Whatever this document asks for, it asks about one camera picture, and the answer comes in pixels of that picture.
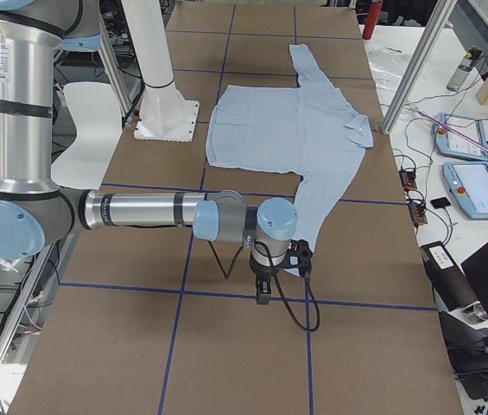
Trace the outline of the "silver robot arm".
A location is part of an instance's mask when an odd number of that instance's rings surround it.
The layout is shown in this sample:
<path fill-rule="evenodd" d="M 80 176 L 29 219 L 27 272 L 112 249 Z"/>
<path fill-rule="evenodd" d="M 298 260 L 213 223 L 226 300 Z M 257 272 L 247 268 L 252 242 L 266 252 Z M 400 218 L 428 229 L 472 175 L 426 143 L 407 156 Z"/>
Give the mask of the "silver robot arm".
<path fill-rule="evenodd" d="M 234 191 L 103 194 L 53 180 L 54 52 L 98 50 L 100 17 L 95 1 L 0 1 L 0 259 L 35 255 L 81 229 L 188 227 L 250 251 L 259 304 L 279 288 L 279 271 L 307 278 L 312 254 L 282 198 L 253 207 Z"/>

